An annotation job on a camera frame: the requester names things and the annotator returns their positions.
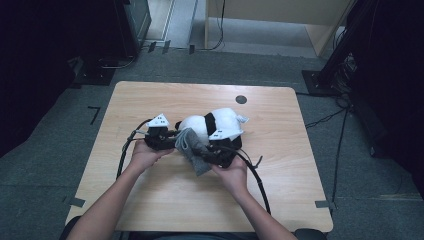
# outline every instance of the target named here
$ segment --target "hand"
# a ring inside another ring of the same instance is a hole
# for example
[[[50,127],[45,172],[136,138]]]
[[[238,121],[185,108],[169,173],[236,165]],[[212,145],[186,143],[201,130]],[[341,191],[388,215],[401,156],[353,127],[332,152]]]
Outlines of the hand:
[[[140,175],[146,169],[153,166],[162,156],[165,156],[174,151],[174,149],[155,151],[147,146],[144,140],[135,142],[131,162],[128,168],[134,169]]]
[[[246,163],[236,156],[228,168],[211,165],[212,170],[221,177],[225,188],[237,199],[240,195],[248,193],[247,190],[247,166]]]

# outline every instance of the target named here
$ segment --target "black cord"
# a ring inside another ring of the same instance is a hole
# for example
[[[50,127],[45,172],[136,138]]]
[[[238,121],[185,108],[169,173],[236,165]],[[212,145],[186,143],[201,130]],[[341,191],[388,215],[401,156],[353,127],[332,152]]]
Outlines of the black cord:
[[[339,110],[331,115],[328,115],[324,118],[321,118],[320,120],[316,121],[316,122],[312,122],[312,123],[308,123],[305,125],[306,128],[310,128],[310,127],[315,127],[316,125],[323,123],[323,122],[327,122],[329,121],[332,117],[336,116],[337,114],[343,112],[345,109]]]
[[[140,123],[140,125],[138,125],[138,127],[136,128],[136,130],[134,130],[134,131],[131,132],[131,135],[127,138],[127,142],[124,144],[124,146],[122,146],[122,154],[121,154],[121,159],[119,160],[119,166],[118,166],[118,172],[116,173],[116,179],[118,179],[118,177],[121,176],[122,167],[124,166],[125,156],[127,155],[127,150],[128,150],[128,147],[130,146],[130,143],[132,141],[139,140],[139,139],[135,139],[134,138],[135,134],[137,133],[136,131],[137,130],[140,130],[140,128],[144,124],[150,122],[151,120],[152,119],[147,119],[144,122]]]
[[[249,157],[249,155],[247,155],[247,153],[246,153],[243,149],[241,149],[241,148],[240,148],[239,150],[240,150],[240,151],[242,151],[242,152],[244,153],[244,155],[246,155],[246,158],[247,158],[247,160],[249,160],[249,163],[250,163],[250,164],[253,164],[253,163],[252,163],[252,160],[251,160],[251,159],[250,159],[250,157]]]
[[[215,50],[215,49],[217,49],[217,48],[218,48],[218,47],[222,44],[222,42],[224,41],[224,27],[223,27],[223,24],[224,24],[224,12],[225,12],[225,0],[224,0],[224,2],[222,3],[221,24],[218,24],[218,28],[219,28],[219,30],[221,31],[221,37],[220,37],[220,39],[219,39],[218,43],[215,45],[215,47],[213,47],[213,48],[207,48],[207,49],[204,49],[204,50],[207,50],[207,51]]]
[[[121,68],[126,68],[129,65],[131,65],[131,63],[133,63],[134,60],[135,60],[135,57],[134,56],[131,56],[130,58],[131,59],[129,60],[129,62],[126,63],[126,64],[124,64],[124,65],[119,65],[119,66],[100,66],[100,67],[101,68],[104,68],[104,69],[121,69]]]
[[[340,42],[339,40],[342,36],[345,35],[345,33],[346,33],[346,28],[343,29],[343,31],[339,34],[339,36],[337,36],[337,39],[336,39],[336,34],[334,34],[334,36],[333,36],[333,50],[336,49],[337,45],[339,45],[339,42]]]
[[[339,173],[339,159],[340,159],[340,149],[342,146],[342,140],[343,140],[343,135],[344,135],[344,129],[345,129],[345,124],[346,124],[346,118],[347,118],[347,114],[349,112],[349,108],[343,109],[345,110],[345,115],[343,118],[343,124],[342,124],[342,130],[340,133],[340,137],[339,137],[339,143],[337,145],[337,153],[336,153],[336,166],[334,169],[334,181],[333,181],[333,193],[331,195],[331,202],[334,203],[335,205],[335,198],[336,198],[336,192],[337,192],[337,180],[338,180],[338,173]],[[333,216],[333,210],[334,209],[330,209],[330,215]]]
[[[296,92],[297,96],[307,96],[307,97],[320,97],[320,98],[327,98],[327,97],[334,97],[330,95],[312,95],[309,93],[302,93],[302,92]]]
[[[239,152],[237,152],[236,150],[234,150],[232,148],[223,147],[223,146],[212,146],[212,147],[216,148],[216,149],[220,149],[220,150],[233,152],[246,163],[247,167],[250,169],[250,171],[252,172],[253,176],[256,179],[256,182],[258,183],[259,190],[261,191],[262,198],[264,199],[266,211],[271,215],[271,208],[269,207],[269,202],[268,202],[268,198],[266,196],[265,188],[264,188],[263,183],[262,183],[262,179],[259,177],[259,174],[256,172],[256,169],[255,169],[257,167],[253,166],[252,163],[249,160],[247,160],[243,155],[241,155]]]

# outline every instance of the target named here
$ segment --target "gray cloth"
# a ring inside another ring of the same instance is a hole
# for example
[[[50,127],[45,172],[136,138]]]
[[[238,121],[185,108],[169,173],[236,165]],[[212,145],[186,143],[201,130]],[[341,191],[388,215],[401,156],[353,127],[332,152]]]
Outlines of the gray cloth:
[[[191,163],[197,176],[211,170],[209,164],[203,161],[199,155],[202,151],[208,151],[205,145],[200,142],[199,137],[191,128],[182,130],[176,137],[175,148],[178,149]]]

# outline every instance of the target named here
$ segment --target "gray carpet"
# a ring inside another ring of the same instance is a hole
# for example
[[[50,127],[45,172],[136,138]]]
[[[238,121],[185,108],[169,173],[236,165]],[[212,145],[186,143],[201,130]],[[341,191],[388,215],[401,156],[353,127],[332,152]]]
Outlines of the gray carpet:
[[[116,71],[110,86],[67,89],[31,137],[0,159],[0,239],[57,239],[77,190],[114,85],[155,81],[292,87],[306,92],[301,70],[320,70],[325,60],[157,48]],[[299,95],[305,123],[338,111],[333,98]],[[99,116],[91,124],[95,109]],[[328,199],[343,114],[308,129]],[[422,239],[424,204],[410,175],[391,159],[369,156],[355,113],[346,119],[342,141],[334,230],[328,239]]]

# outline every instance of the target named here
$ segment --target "black dot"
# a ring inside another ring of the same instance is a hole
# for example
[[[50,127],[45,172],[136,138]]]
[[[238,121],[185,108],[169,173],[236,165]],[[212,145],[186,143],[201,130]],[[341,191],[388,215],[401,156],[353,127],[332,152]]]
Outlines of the black dot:
[[[236,97],[236,102],[239,104],[245,104],[247,102],[247,98],[243,95],[238,95]]]

